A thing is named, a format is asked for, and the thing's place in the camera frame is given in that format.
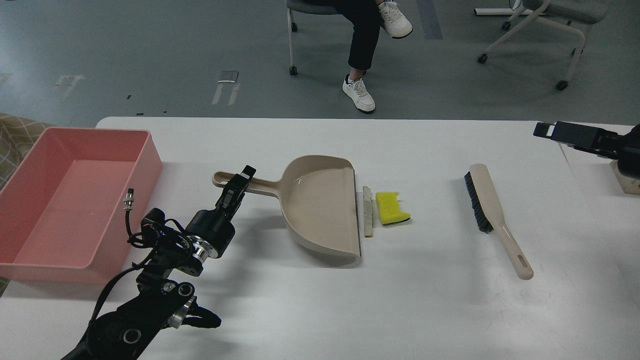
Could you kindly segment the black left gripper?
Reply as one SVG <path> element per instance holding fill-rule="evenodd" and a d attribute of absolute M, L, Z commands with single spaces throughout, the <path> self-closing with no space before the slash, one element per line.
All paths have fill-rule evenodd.
<path fill-rule="evenodd" d="M 245 166 L 224 185 L 220 198 L 213 210 L 199 210 L 185 232 L 194 241 L 194 257 L 199 260 L 218 259 L 227 250 L 235 228 L 227 217 L 234 217 L 247 192 L 250 192 L 256 169 Z"/>

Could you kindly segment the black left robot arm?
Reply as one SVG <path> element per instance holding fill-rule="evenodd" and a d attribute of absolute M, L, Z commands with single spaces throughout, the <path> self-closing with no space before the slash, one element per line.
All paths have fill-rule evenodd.
<path fill-rule="evenodd" d="M 133 189 L 124 198 L 125 228 L 128 243 L 137 249 L 149 249 L 149 254 L 115 275 L 103 287 L 94 306 L 87 328 L 66 360 L 137 360 L 155 336 L 167 328 L 186 325 L 213 329 L 221 319 L 198 305 L 195 286 L 169 278 L 174 270 L 197 277 L 207 259 L 218 259 L 231 243 L 235 229 L 233 217 L 239 209 L 256 171 L 245 166 L 233 174 L 222 187 L 222 193 L 210 210 L 199 210 L 183 227 L 159 208 L 153 208 L 141 220 L 141 230 L 132 232 L 130 213 L 133 209 Z M 101 314 L 103 305 L 115 285 L 131 272 L 138 294 L 116 310 Z"/>

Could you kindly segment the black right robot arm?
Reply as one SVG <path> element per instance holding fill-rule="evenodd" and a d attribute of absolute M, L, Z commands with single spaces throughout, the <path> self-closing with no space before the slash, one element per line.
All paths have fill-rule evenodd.
<path fill-rule="evenodd" d="M 533 135 L 567 145 L 574 150 L 617 161 L 618 171 L 625 177 L 640 178 L 640 126 L 626 134 L 600 127 L 557 121 L 539 121 Z"/>

